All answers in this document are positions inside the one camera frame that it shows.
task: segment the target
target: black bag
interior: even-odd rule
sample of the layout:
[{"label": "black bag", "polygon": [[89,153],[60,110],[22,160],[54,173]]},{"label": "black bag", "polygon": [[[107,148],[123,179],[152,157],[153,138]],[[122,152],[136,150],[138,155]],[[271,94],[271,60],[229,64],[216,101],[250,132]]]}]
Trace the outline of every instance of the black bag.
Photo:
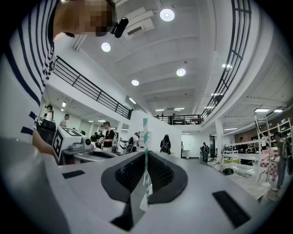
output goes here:
[{"label": "black bag", "polygon": [[166,153],[166,154],[169,153],[168,142],[166,143],[166,142],[163,140],[163,145],[162,145],[162,147],[161,147],[161,151],[160,151],[160,152],[163,152],[163,153]]}]

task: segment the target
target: striped shirt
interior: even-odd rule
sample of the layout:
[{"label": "striped shirt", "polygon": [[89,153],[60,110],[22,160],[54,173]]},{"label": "striped shirt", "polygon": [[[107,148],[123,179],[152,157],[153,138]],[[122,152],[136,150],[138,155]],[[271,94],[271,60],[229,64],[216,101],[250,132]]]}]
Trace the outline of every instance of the striped shirt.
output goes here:
[{"label": "striped shirt", "polygon": [[55,66],[53,23],[58,0],[41,0],[12,34],[0,58],[3,138],[32,143],[43,91]]}]

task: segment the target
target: black chair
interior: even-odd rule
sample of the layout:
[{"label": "black chair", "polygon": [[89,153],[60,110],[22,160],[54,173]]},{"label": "black chair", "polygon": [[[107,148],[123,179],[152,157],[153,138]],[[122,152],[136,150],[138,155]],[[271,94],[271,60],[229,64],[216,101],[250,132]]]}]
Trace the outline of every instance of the black chair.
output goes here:
[{"label": "black chair", "polygon": [[37,126],[37,131],[40,134],[44,142],[52,145],[54,135],[56,132],[56,124],[54,122],[44,120],[42,125]]}]

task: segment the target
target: white column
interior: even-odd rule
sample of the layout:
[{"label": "white column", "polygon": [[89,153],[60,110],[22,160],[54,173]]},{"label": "white column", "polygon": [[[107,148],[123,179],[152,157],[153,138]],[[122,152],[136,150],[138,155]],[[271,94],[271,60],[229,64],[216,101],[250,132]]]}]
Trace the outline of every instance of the white column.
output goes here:
[{"label": "white column", "polygon": [[90,128],[90,132],[89,132],[89,134],[88,134],[88,135],[89,135],[88,137],[91,137],[91,136],[92,136],[93,126],[94,126],[94,124],[92,123],[91,128]]},{"label": "white column", "polygon": [[118,142],[117,142],[117,151],[119,151],[119,147],[120,147],[120,138],[121,138],[121,129],[122,129],[122,125],[123,125],[123,123],[120,122],[120,123],[118,124],[117,130],[116,130],[116,132],[119,134]]},{"label": "white column", "polygon": [[217,131],[217,147],[218,147],[218,156],[221,155],[223,149],[223,125],[221,119],[215,121],[216,131]]}]

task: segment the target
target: black metal railing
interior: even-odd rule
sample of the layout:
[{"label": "black metal railing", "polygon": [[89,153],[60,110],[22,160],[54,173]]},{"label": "black metal railing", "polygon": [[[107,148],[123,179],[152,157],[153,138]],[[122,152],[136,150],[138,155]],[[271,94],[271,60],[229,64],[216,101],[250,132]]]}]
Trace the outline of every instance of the black metal railing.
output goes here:
[{"label": "black metal railing", "polygon": [[71,67],[62,58],[57,56],[54,73],[71,86],[83,92],[85,95],[101,103],[112,111],[130,119],[132,110],[116,101],[109,94],[105,93],[93,82]]},{"label": "black metal railing", "polygon": [[202,123],[201,115],[171,115],[154,117],[170,125],[196,125]]},{"label": "black metal railing", "polygon": [[231,0],[232,37],[226,66],[214,95],[202,113],[203,121],[211,114],[228,91],[243,60],[250,32],[251,8],[249,0]]}]

